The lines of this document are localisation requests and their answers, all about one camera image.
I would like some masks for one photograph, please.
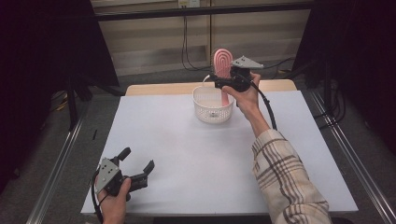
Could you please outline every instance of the hand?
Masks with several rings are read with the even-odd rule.
[[[102,202],[100,206],[102,207],[104,224],[122,224],[124,222],[126,210],[126,195],[128,194],[130,187],[131,178],[126,178],[122,182],[120,192],[117,197],[107,195],[107,192],[104,189],[99,192],[97,198],[99,202]]]
[[[251,77],[256,86],[259,86],[260,75],[251,73]],[[235,98],[239,109],[241,109],[242,113],[244,113],[245,118],[250,121],[256,137],[270,129],[267,121],[262,116],[262,112],[259,109],[259,94],[253,87],[250,87],[247,91],[243,92],[236,91],[229,86],[224,86],[222,90]]]

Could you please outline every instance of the plastic basket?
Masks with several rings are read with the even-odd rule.
[[[233,97],[228,95],[229,104],[221,104],[221,90],[214,87],[197,87],[192,92],[195,115],[206,123],[222,123],[230,118],[233,112]]]

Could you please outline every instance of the plaid sleeve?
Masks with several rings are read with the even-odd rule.
[[[281,133],[262,133],[252,150],[253,173],[273,222],[331,223],[329,204],[309,181],[297,152]]]

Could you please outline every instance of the black horizontal bar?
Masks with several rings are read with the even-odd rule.
[[[119,13],[98,13],[95,18],[99,21],[121,21],[148,18],[180,17],[180,16],[200,16],[215,14],[232,14],[246,12],[264,12],[264,11],[287,11],[310,9],[318,3],[300,2],[300,3],[282,3],[266,4],[237,7],[188,7],[188,8],[171,8],[163,10],[136,11],[136,12],[119,12]]]

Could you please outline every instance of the gray mounting plate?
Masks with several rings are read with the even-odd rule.
[[[111,160],[108,158],[102,159],[95,193],[98,194],[102,189],[104,189],[108,182],[110,182],[119,171],[120,168]]]
[[[264,65],[260,63],[256,63],[253,60],[242,56],[238,59],[235,59],[231,62],[233,66],[240,67],[240,68],[250,68],[250,69],[263,69]]]

